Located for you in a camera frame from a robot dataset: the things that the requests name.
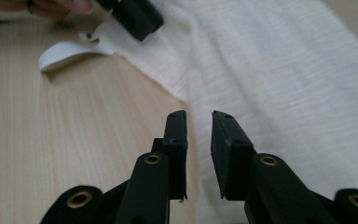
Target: black object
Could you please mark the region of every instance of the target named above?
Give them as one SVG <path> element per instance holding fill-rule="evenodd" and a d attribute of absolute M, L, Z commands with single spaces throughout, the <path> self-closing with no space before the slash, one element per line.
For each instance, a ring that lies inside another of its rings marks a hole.
<path fill-rule="evenodd" d="M 148 0 L 97 0 L 136 39 L 142 41 L 163 24 L 161 14 Z"/>
<path fill-rule="evenodd" d="M 342 189 L 332 202 L 312 192 L 280 158 L 257 154 L 239 123 L 213 112 L 212 157 L 221 196 L 245 201 L 251 224 L 358 223 L 358 189 Z"/>
<path fill-rule="evenodd" d="M 169 223 L 170 200 L 186 198 L 186 135 L 186 112 L 171 113 L 164 138 L 138 158 L 128 181 L 105 194 L 91 186 L 69 189 L 41 223 Z"/>
<path fill-rule="evenodd" d="M 170 200 L 186 198 L 186 135 L 186 112 L 171 113 L 164 137 L 138 158 L 128 181 L 105 194 L 69 189 L 42 224 L 169 223 Z M 257 154 L 229 114 L 213 112 L 211 151 L 221 197 L 245 201 L 250 224 L 358 224 L 358 189 L 341 189 L 334 201 L 307 189 L 282 159 Z"/>

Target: wooden tabletop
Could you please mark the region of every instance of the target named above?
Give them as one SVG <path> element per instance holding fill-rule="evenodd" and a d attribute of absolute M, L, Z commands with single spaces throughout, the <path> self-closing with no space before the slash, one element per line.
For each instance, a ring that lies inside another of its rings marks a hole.
<path fill-rule="evenodd" d="M 39 223 L 72 187 L 106 192 L 127 180 L 136 159 L 163 137 L 167 115 L 186 109 L 118 55 L 82 56 L 39 72 L 44 50 L 78 40 L 79 31 L 102 20 L 98 12 L 62 22 L 0 12 L 0 224 Z M 172 223 L 194 222 L 198 168 L 191 149 L 191 196 L 171 203 Z"/>

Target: wrinkled fabric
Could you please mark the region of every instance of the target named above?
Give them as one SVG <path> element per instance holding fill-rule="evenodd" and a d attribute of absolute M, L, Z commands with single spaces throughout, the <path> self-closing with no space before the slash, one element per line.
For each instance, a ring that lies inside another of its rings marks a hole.
<path fill-rule="evenodd" d="M 220 200 L 210 155 L 214 110 L 234 116 L 257 152 L 284 159 L 308 188 L 330 199 L 358 188 L 358 39 L 323 2 L 153 3 L 165 23 L 144 42 L 115 20 L 95 35 L 190 105 L 197 223 L 245 220 L 243 203 Z"/>

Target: finger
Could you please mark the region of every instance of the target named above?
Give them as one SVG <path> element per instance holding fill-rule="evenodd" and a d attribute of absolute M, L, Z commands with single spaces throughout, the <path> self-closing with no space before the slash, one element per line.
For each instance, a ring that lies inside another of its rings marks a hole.
<path fill-rule="evenodd" d="M 34 2 L 33 13 L 51 19 L 61 20 L 70 12 L 69 9 L 52 2 Z"/>
<path fill-rule="evenodd" d="M 53 0 L 56 3 L 79 13 L 91 13 L 92 3 L 90 0 Z"/>
<path fill-rule="evenodd" d="M 47 0 L 35 0 L 33 2 L 34 7 L 43 8 L 46 11 L 57 11 L 57 12 L 65 12 L 68 13 L 70 10 L 62 5 Z"/>

